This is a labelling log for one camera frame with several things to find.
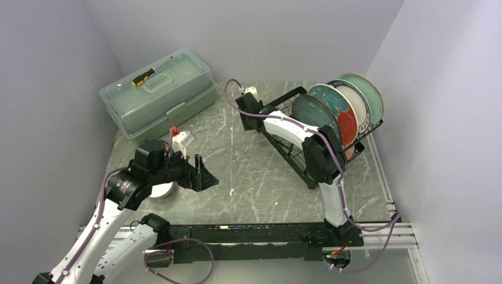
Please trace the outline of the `dark blue speckled plate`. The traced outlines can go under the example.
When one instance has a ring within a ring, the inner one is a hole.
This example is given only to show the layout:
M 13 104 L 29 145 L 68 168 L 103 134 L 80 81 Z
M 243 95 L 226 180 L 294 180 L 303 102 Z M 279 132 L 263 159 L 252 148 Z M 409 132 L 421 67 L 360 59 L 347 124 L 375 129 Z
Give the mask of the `dark blue speckled plate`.
M 330 126 L 341 140 L 341 134 L 336 119 L 331 110 L 314 96 L 302 94 L 292 103 L 291 116 L 299 122 L 315 127 Z

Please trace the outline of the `black wire dish rack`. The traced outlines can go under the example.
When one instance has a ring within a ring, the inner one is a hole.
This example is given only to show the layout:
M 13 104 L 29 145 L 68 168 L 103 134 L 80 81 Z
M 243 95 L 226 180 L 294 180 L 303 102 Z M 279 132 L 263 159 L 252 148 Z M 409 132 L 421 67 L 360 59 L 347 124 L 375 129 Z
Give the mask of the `black wire dish rack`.
M 291 116 L 292 103 L 299 95 L 307 94 L 307 91 L 302 86 L 299 86 L 272 102 L 264 104 L 259 114 L 271 115 L 273 111 L 281 111 L 284 115 L 288 115 L 294 119 Z M 380 120 L 378 124 L 370 125 L 365 133 L 358 134 L 355 141 L 347 146 L 355 146 L 355 153 L 349 161 L 346 159 L 345 148 L 342 147 L 341 140 L 336 137 L 334 130 L 330 126 L 325 125 L 321 127 L 319 132 L 325 136 L 327 141 L 332 143 L 333 152 L 341 168 L 345 170 L 346 165 L 365 150 L 362 140 L 382 123 L 383 120 Z M 321 137 L 314 133 L 306 132 L 306 138 L 298 138 L 293 142 L 287 139 L 284 134 L 273 133 L 271 130 L 267 130 L 265 128 L 265 120 L 263 120 L 263 127 L 264 130 L 261 133 L 271 142 L 280 155 L 307 184 L 309 189 L 317 188 L 320 182 L 331 182 L 339 174 L 338 168 Z

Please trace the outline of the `red teal flower plate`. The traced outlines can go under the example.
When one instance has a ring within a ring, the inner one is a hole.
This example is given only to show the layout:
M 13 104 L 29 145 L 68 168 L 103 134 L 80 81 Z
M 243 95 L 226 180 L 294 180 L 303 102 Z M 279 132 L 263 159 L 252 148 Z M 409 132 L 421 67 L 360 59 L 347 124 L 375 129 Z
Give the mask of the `red teal flower plate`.
M 332 85 L 322 83 L 312 86 L 307 94 L 321 100 L 331 110 L 340 130 L 342 145 L 352 144 L 359 133 L 358 119 L 346 97 Z

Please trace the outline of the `red teal rimmed plate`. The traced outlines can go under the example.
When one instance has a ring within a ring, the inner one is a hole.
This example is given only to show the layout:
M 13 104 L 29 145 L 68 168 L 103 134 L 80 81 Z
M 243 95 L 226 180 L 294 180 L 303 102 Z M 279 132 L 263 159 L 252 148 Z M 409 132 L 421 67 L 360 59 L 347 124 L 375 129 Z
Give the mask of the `red teal rimmed plate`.
M 362 91 L 354 83 L 343 79 L 335 79 L 329 81 L 328 84 L 337 89 L 348 100 L 358 121 L 359 134 L 365 133 L 370 126 L 371 112 L 368 100 Z

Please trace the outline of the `light blue flower plate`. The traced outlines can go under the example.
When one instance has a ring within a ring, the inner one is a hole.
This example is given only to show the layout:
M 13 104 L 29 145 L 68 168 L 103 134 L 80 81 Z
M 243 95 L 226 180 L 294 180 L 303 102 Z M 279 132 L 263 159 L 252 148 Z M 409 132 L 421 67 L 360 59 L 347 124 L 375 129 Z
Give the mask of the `light blue flower plate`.
M 371 113 L 371 125 L 378 124 L 384 114 L 382 96 L 376 86 L 366 77 L 357 73 L 345 73 L 339 79 L 355 85 L 365 96 Z

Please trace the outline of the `pink ceramic mug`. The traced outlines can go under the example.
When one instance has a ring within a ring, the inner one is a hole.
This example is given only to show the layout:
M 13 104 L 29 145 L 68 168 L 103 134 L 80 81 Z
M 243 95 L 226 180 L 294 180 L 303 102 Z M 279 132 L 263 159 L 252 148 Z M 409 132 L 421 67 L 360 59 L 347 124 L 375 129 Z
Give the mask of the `pink ceramic mug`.
M 355 153 L 355 146 L 350 146 L 345 148 L 345 156 L 347 161 L 349 161 L 353 157 L 354 153 Z

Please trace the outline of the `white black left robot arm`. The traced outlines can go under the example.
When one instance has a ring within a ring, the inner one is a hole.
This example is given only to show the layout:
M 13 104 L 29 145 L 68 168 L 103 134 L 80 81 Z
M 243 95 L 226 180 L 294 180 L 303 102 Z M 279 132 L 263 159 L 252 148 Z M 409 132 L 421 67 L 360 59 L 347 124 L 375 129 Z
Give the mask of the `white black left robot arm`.
M 162 140 L 139 145 L 128 166 L 109 172 L 101 185 L 89 223 L 62 261 L 50 272 L 39 273 L 34 283 L 108 283 L 126 266 L 126 258 L 149 248 L 174 242 L 170 223 L 155 214 L 144 216 L 137 228 L 107 252 L 123 223 L 148 198 L 154 186 L 166 183 L 196 192 L 218 185 L 200 154 L 195 164 L 181 150 Z

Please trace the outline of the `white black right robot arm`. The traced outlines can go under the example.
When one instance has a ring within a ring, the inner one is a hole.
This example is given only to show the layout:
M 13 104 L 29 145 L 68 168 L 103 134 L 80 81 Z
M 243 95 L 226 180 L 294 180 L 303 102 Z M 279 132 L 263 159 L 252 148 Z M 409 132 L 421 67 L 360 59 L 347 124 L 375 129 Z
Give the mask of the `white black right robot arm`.
M 356 229 L 340 193 L 347 162 L 334 115 L 314 96 L 299 94 L 287 115 L 278 104 L 264 105 L 247 91 L 235 102 L 246 131 L 262 133 L 310 189 L 320 188 L 329 243 L 339 246 Z

